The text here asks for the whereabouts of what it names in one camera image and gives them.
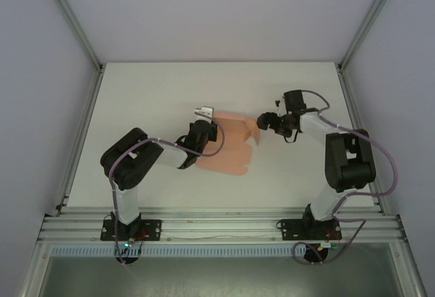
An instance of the black mounting bracket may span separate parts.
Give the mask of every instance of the black mounting bracket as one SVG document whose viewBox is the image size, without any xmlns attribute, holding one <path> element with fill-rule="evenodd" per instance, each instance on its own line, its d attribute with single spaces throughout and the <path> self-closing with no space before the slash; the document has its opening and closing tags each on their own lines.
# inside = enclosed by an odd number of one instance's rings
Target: black mounting bracket
<svg viewBox="0 0 435 297">
<path fill-rule="evenodd" d="M 119 241 L 127 241 L 131 238 L 137 241 L 159 241 L 162 232 L 162 220 L 135 220 L 134 234 L 131 234 L 132 230 L 125 230 L 125 228 L 127 226 L 118 222 Z M 100 240 L 115 241 L 115 221 L 113 219 L 103 221 Z"/>
<path fill-rule="evenodd" d="M 317 221 L 307 206 L 302 219 L 282 219 L 277 222 L 283 241 L 341 240 L 340 223 L 335 220 Z"/>
</svg>

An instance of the wire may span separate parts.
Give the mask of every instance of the wire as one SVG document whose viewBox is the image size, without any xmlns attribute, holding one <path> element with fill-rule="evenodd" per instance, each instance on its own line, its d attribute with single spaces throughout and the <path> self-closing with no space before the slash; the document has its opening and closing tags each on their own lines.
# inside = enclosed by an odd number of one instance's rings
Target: wire
<svg viewBox="0 0 435 297">
<path fill-rule="evenodd" d="M 141 228 L 141 232 L 142 232 L 142 237 L 136 238 L 135 241 L 144 241 L 145 240 L 145 236 L 147 235 L 145 229 Z"/>
<path fill-rule="evenodd" d="M 380 150 L 388 159 L 391 168 L 393 170 L 393 182 L 391 184 L 391 187 L 386 191 L 386 192 L 382 192 L 382 193 L 364 193 L 364 192 L 351 192 L 348 193 L 346 195 L 344 195 L 336 204 L 336 206 L 333 208 L 332 210 L 332 214 L 334 215 L 334 219 L 339 221 L 339 222 L 346 222 L 346 223 L 351 223 L 351 222 L 361 222 L 360 226 L 358 227 L 358 229 L 355 231 L 355 233 L 353 234 L 353 236 L 345 243 L 344 247 L 330 260 L 326 260 L 326 261 L 322 261 L 320 254 L 317 252 L 316 248 L 314 248 L 314 246 L 305 243 L 303 241 L 297 242 L 296 244 L 293 245 L 292 248 L 292 256 L 293 259 L 295 261 L 297 261 L 297 263 L 299 264 L 303 264 L 303 265 L 322 265 L 322 264 L 328 264 L 331 263 L 337 259 L 339 259 L 350 247 L 350 245 L 352 244 L 352 242 L 355 240 L 355 238 L 357 237 L 357 235 L 360 233 L 362 227 L 364 227 L 364 225 L 366 224 L 367 220 L 366 219 L 339 219 L 336 214 L 338 212 L 338 210 L 340 209 L 340 207 L 344 204 L 344 202 L 350 197 L 350 196 L 371 196 L 371 197 L 382 197 L 382 196 L 387 196 L 390 195 L 394 192 L 394 190 L 397 188 L 397 183 L 398 183 L 398 170 L 397 170 L 397 165 L 396 162 L 394 161 L 394 158 L 392 157 L 392 155 L 381 145 L 379 144 L 377 141 L 375 141 L 374 139 L 371 139 L 370 137 L 367 137 L 359 132 L 354 131 L 353 129 L 350 128 L 346 128 L 344 126 L 335 124 L 333 122 L 331 122 L 330 120 L 324 118 L 321 113 L 325 110 L 328 110 L 331 108 L 331 104 L 329 104 L 328 100 L 326 100 L 320 93 L 317 93 L 315 91 L 311 91 L 311 90 L 301 90 L 302 92 L 306 92 L 306 93 L 310 93 L 310 94 L 314 94 L 317 97 L 319 97 L 325 104 L 326 107 L 321 108 L 317 111 L 317 114 L 319 116 L 319 119 L 324 122 L 325 124 L 333 127 L 333 128 L 337 128 L 339 130 L 348 132 L 352 135 L 355 135 L 356 137 L 359 137 L 367 142 L 369 142 L 371 145 L 374 145 L 378 150 Z M 319 258 L 319 260 L 321 261 L 320 263 L 307 263 L 307 262 L 303 262 L 300 261 L 296 256 L 295 256 L 295 251 L 296 248 L 299 245 L 306 245 L 309 249 L 312 249 L 315 254 L 317 255 L 317 257 Z"/>
<path fill-rule="evenodd" d="M 104 219 L 103 219 L 103 223 L 104 223 L 104 220 L 106 220 L 107 217 L 109 217 L 109 216 L 110 216 L 110 213 L 104 217 Z"/>
<path fill-rule="evenodd" d="M 296 142 L 296 139 L 298 138 L 298 134 L 299 134 L 299 130 L 296 129 L 296 134 L 294 135 L 293 141 L 288 141 L 288 140 L 287 140 L 287 137 L 285 137 L 285 136 L 284 136 L 284 141 L 285 141 L 287 144 L 292 144 L 292 143 Z"/>
<path fill-rule="evenodd" d="M 184 241 L 200 241 L 203 239 L 214 239 L 214 238 L 262 238 L 266 236 L 265 234 L 262 234 L 261 236 L 231 236 L 229 234 L 219 234 L 217 236 L 210 236 L 210 237 L 199 237 L 199 238 L 183 238 L 183 237 L 174 237 L 169 236 L 167 234 L 161 234 L 163 237 L 172 238 L 172 239 L 181 239 Z"/>
<path fill-rule="evenodd" d="M 338 244 L 340 243 L 340 237 L 335 232 L 326 231 L 326 236 L 328 236 L 328 242 L 331 240 L 331 236 L 335 236 L 337 238 Z"/>
<path fill-rule="evenodd" d="M 137 254 L 140 256 L 142 254 L 142 245 L 143 245 L 144 240 L 142 240 L 140 246 L 139 246 L 139 251 L 137 251 Z"/>
<path fill-rule="evenodd" d="M 215 156 L 216 154 L 218 154 L 222 150 L 222 148 L 224 147 L 224 144 L 225 144 L 225 132 L 224 132 L 224 128 L 222 127 L 222 125 L 215 118 L 209 117 L 207 115 L 203 115 L 203 114 L 198 113 L 198 112 L 195 112 L 195 115 L 207 118 L 207 119 L 215 122 L 217 127 L 220 129 L 220 131 L 222 133 L 222 142 L 221 142 L 219 148 L 216 151 L 214 151 L 213 153 L 203 154 L 203 153 L 200 153 L 200 152 L 189 150 L 189 149 L 187 149 L 185 147 L 182 147 L 182 146 L 180 146 L 180 145 L 178 145 L 176 143 L 165 141 L 163 139 L 159 139 L 159 138 L 147 138 L 147 139 L 144 139 L 143 141 L 140 141 L 140 142 L 134 144 L 132 147 L 128 148 L 123 154 L 120 155 L 120 157 L 118 159 L 116 159 L 116 161 L 112 164 L 112 166 L 111 166 L 111 168 L 109 170 L 108 178 L 109 178 L 109 183 L 110 183 L 110 186 L 111 186 L 112 198 L 114 200 L 115 248 L 116 248 L 116 252 L 119 255 L 119 259 L 121 261 L 121 264 L 125 264 L 125 261 L 122 258 L 122 253 L 121 253 L 121 250 L 120 250 L 119 238 L 118 238 L 119 211 L 118 211 L 118 200 L 116 198 L 116 185 L 115 185 L 115 182 L 114 182 L 114 171 L 115 171 L 115 168 L 120 164 L 122 159 L 124 159 L 126 156 L 128 156 L 129 153 L 131 153 L 132 151 L 134 151 L 138 147 L 140 147 L 140 146 L 142 146 L 142 145 L 144 145 L 146 143 L 149 143 L 149 142 L 159 142 L 161 144 L 173 146 L 173 147 L 176 147 L 177 149 L 180 149 L 180 150 L 183 150 L 185 152 L 189 152 L 189 153 L 195 154 L 197 156 Z"/>
</svg>

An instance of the purple cable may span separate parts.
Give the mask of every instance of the purple cable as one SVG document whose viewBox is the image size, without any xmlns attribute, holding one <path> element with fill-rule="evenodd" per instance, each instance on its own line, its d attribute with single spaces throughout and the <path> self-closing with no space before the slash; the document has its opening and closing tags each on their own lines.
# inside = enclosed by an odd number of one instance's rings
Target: purple cable
<svg viewBox="0 0 435 297">
<path fill-rule="evenodd" d="M 333 128 L 337 128 L 339 130 L 343 130 L 345 132 L 348 132 L 352 135 L 355 135 L 367 142 L 369 142 L 371 145 L 374 145 L 378 150 L 380 150 L 388 159 L 391 168 L 393 170 L 393 183 L 391 184 L 391 187 L 389 188 L 389 190 L 387 190 L 386 192 L 383 193 L 363 193 L 363 192 L 351 192 L 348 193 L 346 195 L 344 195 L 336 204 L 336 206 L 333 208 L 332 213 L 334 214 L 334 219 L 339 221 L 339 222 L 347 222 L 347 223 L 351 223 L 351 222 L 361 222 L 360 226 L 358 227 L 358 229 L 355 231 L 355 233 L 353 234 L 353 236 L 345 243 L 345 246 L 330 260 L 327 261 L 323 261 L 323 262 L 319 262 L 319 263 L 306 263 L 303 261 L 300 261 L 296 256 L 296 248 L 299 245 L 306 245 L 309 249 L 313 250 L 315 252 L 315 254 L 317 255 L 317 257 L 321 260 L 321 256 L 319 254 L 319 252 L 317 251 L 317 249 L 308 244 L 308 243 L 304 243 L 302 241 L 297 242 L 296 244 L 294 244 L 293 248 L 292 248 L 292 256 L 293 259 L 295 261 L 297 261 L 297 263 L 299 264 L 303 264 L 303 265 L 322 265 L 322 264 L 328 264 L 331 263 L 337 259 L 339 259 L 346 251 L 347 249 L 350 247 L 350 245 L 352 244 L 352 242 L 355 240 L 355 238 L 357 237 L 357 235 L 360 233 L 362 227 L 364 227 L 364 225 L 367 222 L 367 219 L 339 219 L 335 216 L 335 214 L 337 213 L 337 211 L 340 209 L 340 207 L 343 205 L 343 203 L 350 197 L 350 196 L 371 196 L 371 197 L 382 197 L 382 196 L 387 196 L 390 195 L 391 193 L 394 192 L 394 190 L 397 187 L 397 183 L 398 183 L 398 170 L 397 170 L 397 165 L 396 162 L 393 159 L 393 156 L 381 145 L 379 144 L 377 141 L 375 141 L 374 139 L 371 139 L 370 137 L 367 137 L 363 134 L 360 134 L 359 132 L 354 131 L 353 129 L 350 128 L 346 128 L 344 126 L 340 126 L 338 124 L 335 124 L 331 121 L 329 121 L 328 119 L 324 118 L 321 113 L 325 110 L 330 109 L 331 105 L 329 104 L 329 102 L 320 94 L 317 93 L 315 91 L 311 91 L 311 90 L 302 90 L 302 92 L 306 92 L 306 93 L 311 93 L 314 94 L 316 96 L 318 96 L 321 100 L 323 100 L 323 102 L 326 104 L 326 107 L 320 109 L 317 113 L 319 115 L 319 119 L 324 122 L 325 124 L 333 127 Z"/>
<path fill-rule="evenodd" d="M 225 144 L 225 132 L 224 132 L 224 128 L 222 127 L 222 125 L 218 121 L 216 121 L 216 119 L 214 119 L 212 117 L 203 115 L 203 114 L 198 113 L 198 112 L 195 112 L 195 115 L 207 118 L 209 120 L 212 120 L 213 122 L 216 123 L 217 127 L 219 127 L 219 129 L 220 129 L 220 131 L 222 133 L 222 142 L 221 142 L 219 148 L 216 151 L 214 151 L 213 153 L 203 154 L 203 153 L 199 153 L 199 152 L 196 152 L 196 151 L 192 151 L 192 150 L 186 149 L 185 147 L 179 146 L 176 143 L 165 141 L 163 139 L 148 138 L 148 139 L 144 139 L 143 141 L 140 141 L 140 142 L 134 144 L 134 146 L 130 147 L 123 154 L 121 154 L 120 157 L 118 159 L 116 159 L 116 161 L 112 164 L 112 166 L 111 166 L 111 168 L 109 170 L 108 178 L 109 178 L 109 182 L 110 182 L 110 186 L 111 186 L 111 190 L 112 190 L 112 198 L 114 200 L 114 211 L 115 211 L 115 247 L 116 247 L 116 252 L 119 255 L 121 264 L 124 264 L 124 259 L 122 258 L 122 254 L 121 254 L 121 250 L 120 250 L 120 245 L 119 245 L 119 239 L 118 239 L 119 212 L 118 212 L 118 201 L 117 201 L 117 198 L 116 198 L 116 186 L 115 186 L 114 179 L 113 179 L 115 168 L 119 165 L 119 163 L 122 161 L 122 159 L 124 159 L 126 156 L 128 156 L 129 153 L 131 153 L 132 151 L 137 149 L 139 146 L 142 146 L 142 145 L 144 145 L 146 143 L 149 143 L 149 142 L 159 142 L 159 143 L 162 143 L 162 144 L 165 144 L 165 145 L 174 146 L 177 149 L 180 149 L 180 150 L 183 150 L 185 152 L 189 152 L 189 153 L 195 154 L 196 156 L 215 156 L 216 154 L 218 154 L 222 150 L 222 148 L 224 147 L 224 144 Z"/>
</svg>

